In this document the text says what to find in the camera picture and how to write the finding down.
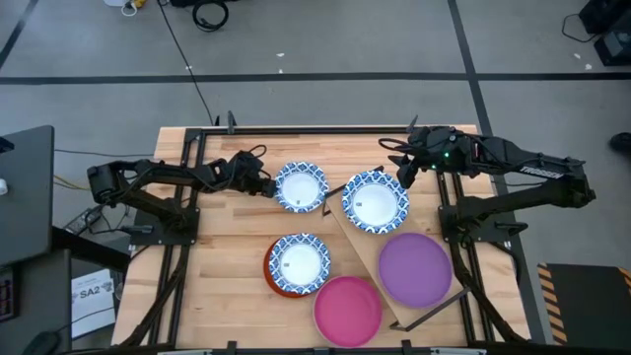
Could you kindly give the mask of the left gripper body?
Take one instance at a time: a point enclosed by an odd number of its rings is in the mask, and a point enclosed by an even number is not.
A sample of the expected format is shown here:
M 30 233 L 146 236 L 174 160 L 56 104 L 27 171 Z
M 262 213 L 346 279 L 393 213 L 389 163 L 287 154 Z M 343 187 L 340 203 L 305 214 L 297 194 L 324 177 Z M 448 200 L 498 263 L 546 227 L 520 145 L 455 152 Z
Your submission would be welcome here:
M 260 193 L 260 181 L 263 179 L 260 172 L 238 172 L 234 162 L 235 158 L 230 162 L 225 159 L 218 159 L 212 163 L 212 172 L 215 174 L 215 181 L 212 183 L 213 189 Z

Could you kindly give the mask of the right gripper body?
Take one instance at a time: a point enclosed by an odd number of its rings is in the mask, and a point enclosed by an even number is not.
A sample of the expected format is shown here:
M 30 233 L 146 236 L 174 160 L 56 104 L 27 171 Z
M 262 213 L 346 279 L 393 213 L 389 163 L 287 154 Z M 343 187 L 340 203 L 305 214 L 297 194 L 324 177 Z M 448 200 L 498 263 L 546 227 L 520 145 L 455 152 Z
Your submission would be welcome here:
M 438 167 L 439 158 L 434 150 L 440 138 L 439 128 L 416 128 L 411 133 L 412 167 L 426 172 Z

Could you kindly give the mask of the blue patterned paper plate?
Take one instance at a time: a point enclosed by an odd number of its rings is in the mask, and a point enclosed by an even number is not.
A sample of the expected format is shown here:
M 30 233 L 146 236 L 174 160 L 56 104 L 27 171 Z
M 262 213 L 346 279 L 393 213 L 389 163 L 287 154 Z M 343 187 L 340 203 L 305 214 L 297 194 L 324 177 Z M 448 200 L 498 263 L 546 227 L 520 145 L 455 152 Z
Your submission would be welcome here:
M 371 234 L 398 229 L 408 216 L 409 195 L 399 181 L 381 171 L 352 176 L 342 190 L 341 206 L 348 220 Z
M 275 177 L 277 202 L 287 211 L 309 213 L 317 209 L 329 192 L 324 171 L 309 162 L 289 162 Z
M 313 234 L 286 235 L 271 247 L 265 270 L 282 292 L 306 296 L 329 277 L 331 256 L 325 242 Z

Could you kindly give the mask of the orange plastic plate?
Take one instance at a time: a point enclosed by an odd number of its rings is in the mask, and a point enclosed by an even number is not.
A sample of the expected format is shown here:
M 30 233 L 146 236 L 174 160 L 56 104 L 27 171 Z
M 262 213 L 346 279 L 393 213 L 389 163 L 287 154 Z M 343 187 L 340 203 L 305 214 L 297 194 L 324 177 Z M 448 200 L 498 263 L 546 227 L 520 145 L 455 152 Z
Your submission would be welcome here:
M 271 253 L 272 253 L 276 243 L 277 243 L 277 241 L 274 241 L 270 245 L 270 247 L 268 248 L 268 250 L 267 250 L 267 252 L 265 254 L 263 262 L 262 262 L 263 275 L 264 275 L 264 278 L 266 280 L 267 285 L 271 288 L 272 291 L 274 291 L 276 294 L 278 294 L 278 295 L 280 295 L 282 297 L 290 298 L 290 299 L 304 298 L 303 294 L 299 294 L 299 293 L 295 293 L 295 292 L 287 292 L 287 291 L 282 290 L 274 282 L 274 280 L 272 278 L 272 275 L 270 273 L 270 269 L 269 269 L 269 261 L 270 261 Z

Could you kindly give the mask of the purple plastic plate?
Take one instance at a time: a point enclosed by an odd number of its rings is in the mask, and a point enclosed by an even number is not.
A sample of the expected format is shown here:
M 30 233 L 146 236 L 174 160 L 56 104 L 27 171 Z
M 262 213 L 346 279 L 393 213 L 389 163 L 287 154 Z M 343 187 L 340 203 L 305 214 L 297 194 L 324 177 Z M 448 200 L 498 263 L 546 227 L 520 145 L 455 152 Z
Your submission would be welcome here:
M 447 253 L 433 239 L 417 233 L 389 239 L 380 252 L 378 272 L 388 295 L 414 309 L 438 304 L 453 281 Z

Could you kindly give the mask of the wooden shelf black metal legs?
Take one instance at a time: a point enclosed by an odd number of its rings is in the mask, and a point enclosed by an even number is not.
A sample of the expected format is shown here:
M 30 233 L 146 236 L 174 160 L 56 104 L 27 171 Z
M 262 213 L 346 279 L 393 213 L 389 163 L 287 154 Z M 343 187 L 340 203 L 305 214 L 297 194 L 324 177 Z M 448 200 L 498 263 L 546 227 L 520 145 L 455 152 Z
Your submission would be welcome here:
M 330 191 L 326 195 L 326 204 L 329 207 L 329 211 L 335 217 L 341 230 L 351 243 L 353 249 L 363 262 L 365 268 L 368 270 L 373 281 L 376 283 L 376 286 L 388 304 L 389 309 L 394 314 L 395 322 L 389 326 L 390 329 L 409 332 L 418 325 L 429 321 L 429 319 L 446 310 L 451 305 L 461 301 L 462 298 L 467 295 L 469 289 L 462 286 L 459 281 L 456 280 L 452 258 L 448 252 L 447 244 L 441 237 L 422 233 L 421 228 L 410 214 L 408 214 L 407 218 L 398 229 L 387 234 L 371 234 L 360 230 L 348 220 L 342 210 L 341 195 L 344 186 L 345 184 L 340 185 Z M 442 301 L 429 308 L 414 309 L 403 306 L 391 298 L 386 292 L 384 286 L 381 284 L 378 272 L 380 252 L 389 239 L 403 233 L 417 233 L 433 239 L 444 249 L 450 259 L 453 277 L 451 289 Z

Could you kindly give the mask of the black power strip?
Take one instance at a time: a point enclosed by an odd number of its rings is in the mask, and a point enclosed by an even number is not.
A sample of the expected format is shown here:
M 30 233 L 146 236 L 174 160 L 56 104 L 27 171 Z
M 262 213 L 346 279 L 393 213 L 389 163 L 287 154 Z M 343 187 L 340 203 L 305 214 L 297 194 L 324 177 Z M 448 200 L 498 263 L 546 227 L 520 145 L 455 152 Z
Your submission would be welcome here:
M 74 235 L 81 235 L 84 232 L 90 230 L 93 225 L 98 222 L 102 217 L 102 208 L 101 207 L 93 207 L 88 208 L 70 222 L 68 222 L 64 227 L 68 233 Z

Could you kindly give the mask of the white printed paper sheet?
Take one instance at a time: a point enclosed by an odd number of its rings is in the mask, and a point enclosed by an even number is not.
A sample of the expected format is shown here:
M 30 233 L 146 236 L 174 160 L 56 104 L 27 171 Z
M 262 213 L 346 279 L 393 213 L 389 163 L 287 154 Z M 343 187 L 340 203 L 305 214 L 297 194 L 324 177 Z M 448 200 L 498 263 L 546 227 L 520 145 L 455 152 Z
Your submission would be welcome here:
M 71 282 L 72 339 L 115 323 L 114 281 L 103 269 Z

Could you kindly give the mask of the person's foot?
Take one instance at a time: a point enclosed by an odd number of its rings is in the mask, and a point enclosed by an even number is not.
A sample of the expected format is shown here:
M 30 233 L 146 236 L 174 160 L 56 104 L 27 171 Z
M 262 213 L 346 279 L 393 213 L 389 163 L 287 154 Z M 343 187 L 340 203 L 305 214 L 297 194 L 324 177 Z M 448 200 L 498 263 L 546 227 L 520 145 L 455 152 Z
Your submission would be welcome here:
M 608 142 L 609 147 L 622 154 L 631 154 L 631 132 L 621 132 L 613 135 Z

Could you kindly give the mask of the dark grey desk top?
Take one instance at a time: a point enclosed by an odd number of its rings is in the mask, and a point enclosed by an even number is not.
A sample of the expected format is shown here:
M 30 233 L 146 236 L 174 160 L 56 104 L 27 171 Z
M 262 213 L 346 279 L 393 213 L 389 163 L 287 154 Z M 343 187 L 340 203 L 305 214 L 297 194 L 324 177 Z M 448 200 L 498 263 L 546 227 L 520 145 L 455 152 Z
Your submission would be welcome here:
M 40 126 L 5 136 L 14 149 L 0 153 L 0 265 L 51 248 L 54 128 Z

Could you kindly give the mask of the black equipment case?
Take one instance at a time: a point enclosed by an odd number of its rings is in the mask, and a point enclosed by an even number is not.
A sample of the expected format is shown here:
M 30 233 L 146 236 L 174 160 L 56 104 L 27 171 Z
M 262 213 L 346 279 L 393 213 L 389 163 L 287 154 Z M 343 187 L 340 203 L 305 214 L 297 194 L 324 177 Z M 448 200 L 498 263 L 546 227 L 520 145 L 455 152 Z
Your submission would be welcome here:
M 579 18 L 604 66 L 631 65 L 631 0 L 589 0 Z

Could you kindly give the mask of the black plate hazard striped edge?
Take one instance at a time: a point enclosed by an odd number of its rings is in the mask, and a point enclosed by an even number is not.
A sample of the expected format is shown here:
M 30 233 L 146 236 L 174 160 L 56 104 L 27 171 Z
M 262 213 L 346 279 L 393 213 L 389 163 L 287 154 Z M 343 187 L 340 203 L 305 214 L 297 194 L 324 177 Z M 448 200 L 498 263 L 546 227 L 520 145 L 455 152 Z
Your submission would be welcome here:
M 540 263 L 537 274 L 555 344 L 631 351 L 631 271 Z

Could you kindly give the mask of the black computer mouse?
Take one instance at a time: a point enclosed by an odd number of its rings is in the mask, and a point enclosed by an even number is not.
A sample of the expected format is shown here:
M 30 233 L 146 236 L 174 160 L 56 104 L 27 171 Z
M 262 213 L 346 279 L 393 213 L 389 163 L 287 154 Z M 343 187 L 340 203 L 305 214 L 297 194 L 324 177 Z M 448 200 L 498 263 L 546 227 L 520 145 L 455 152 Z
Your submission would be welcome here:
M 60 337 L 56 332 L 43 331 L 31 340 L 21 355 L 53 355 L 59 343 Z

